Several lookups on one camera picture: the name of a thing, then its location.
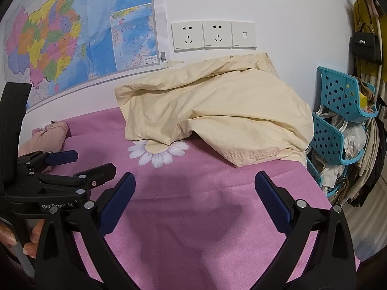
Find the black handbag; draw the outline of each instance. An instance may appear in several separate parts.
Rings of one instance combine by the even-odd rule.
[[[370,17],[371,28],[366,23],[361,25],[359,0],[357,0],[357,9],[359,11],[359,31],[355,32],[351,37],[350,51],[355,57],[359,59],[363,59],[377,65],[382,65],[383,62],[382,53],[380,52],[380,41],[378,36],[374,34],[372,18],[367,3],[366,8],[368,16]],[[370,33],[363,32],[364,26],[369,28]]]

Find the barcode label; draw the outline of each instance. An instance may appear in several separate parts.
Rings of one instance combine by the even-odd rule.
[[[160,53],[160,57],[161,57],[161,61],[162,61],[162,62],[167,61],[167,58],[165,57],[165,52],[161,52],[161,53]]]

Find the white wall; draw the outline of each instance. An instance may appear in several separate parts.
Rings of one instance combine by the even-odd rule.
[[[242,20],[257,26],[258,51],[267,52],[280,76],[314,107],[319,65],[348,72],[348,44],[354,0],[166,0],[172,60],[187,63],[247,50],[201,50],[174,53],[170,23],[185,20]],[[21,142],[33,128],[117,106],[114,87],[130,78],[95,85],[29,112]]]

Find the wall socket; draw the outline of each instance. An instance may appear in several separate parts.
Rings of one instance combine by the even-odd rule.
[[[175,52],[203,49],[202,22],[173,23],[172,38]]]
[[[203,21],[204,48],[222,49],[231,48],[231,22],[229,21]]]

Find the pink cloth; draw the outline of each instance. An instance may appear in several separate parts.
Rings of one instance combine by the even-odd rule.
[[[254,189],[264,170],[294,199],[330,208],[316,182],[299,162],[275,160],[234,168],[201,139],[173,162],[154,168],[138,165],[127,149],[125,121],[119,109],[66,120],[71,136],[64,150],[79,153],[76,163],[53,169],[72,175],[108,162],[114,180],[92,190],[96,199],[126,172],[136,177],[136,192],[106,241],[142,290],[248,290],[273,260],[285,235],[273,225]],[[316,234],[311,234],[291,279],[301,275]],[[90,275],[99,279],[80,234],[77,245]]]

